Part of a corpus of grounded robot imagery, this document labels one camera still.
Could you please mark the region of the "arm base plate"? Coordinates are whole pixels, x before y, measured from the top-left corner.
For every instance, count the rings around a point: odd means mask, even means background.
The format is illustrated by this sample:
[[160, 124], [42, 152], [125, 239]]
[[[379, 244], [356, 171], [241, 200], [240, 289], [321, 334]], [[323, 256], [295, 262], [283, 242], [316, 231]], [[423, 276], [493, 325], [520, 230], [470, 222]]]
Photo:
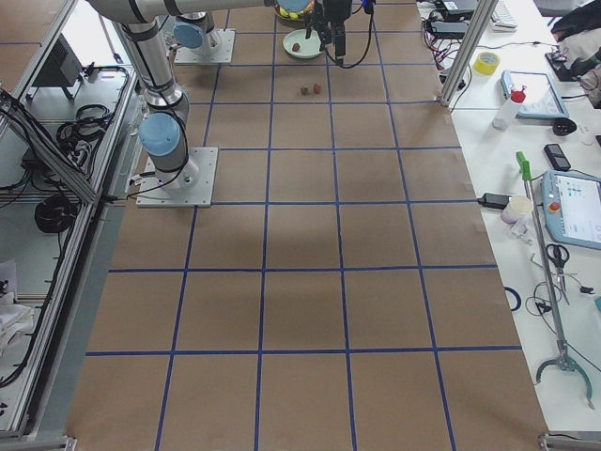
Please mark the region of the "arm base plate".
[[202, 31], [188, 37], [177, 38], [175, 63], [177, 65], [229, 64], [233, 56], [236, 30], [214, 28], [209, 33]]
[[139, 208], [183, 208], [211, 205], [218, 162], [217, 148], [189, 148], [189, 161], [177, 178], [167, 184], [175, 174], [158, 172], [158, 176], [144, 178], [142, 193], [136, 196]]

